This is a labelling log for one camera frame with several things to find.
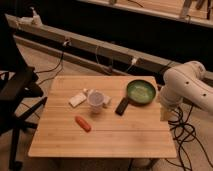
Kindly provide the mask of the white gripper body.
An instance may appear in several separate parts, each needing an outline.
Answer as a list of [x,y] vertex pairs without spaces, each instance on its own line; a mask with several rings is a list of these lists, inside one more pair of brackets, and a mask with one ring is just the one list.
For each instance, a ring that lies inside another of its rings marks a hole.
[[168,121],[172,116],[172,111],[175,109],[174,106],[165,106],[161,105],[160,108],[160,120],[161,121]]

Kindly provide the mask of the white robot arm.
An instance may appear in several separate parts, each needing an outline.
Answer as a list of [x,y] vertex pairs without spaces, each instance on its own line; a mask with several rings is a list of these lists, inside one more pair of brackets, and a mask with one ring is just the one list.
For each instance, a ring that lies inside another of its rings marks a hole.
[[158,101],[161,104],[161,120],[168,121],[172,111],[184,98],[213,114],[213,87],[202,81],[206,69],[199,61],[190,61],[168,69],[163,80],[165,85],[160,89]]

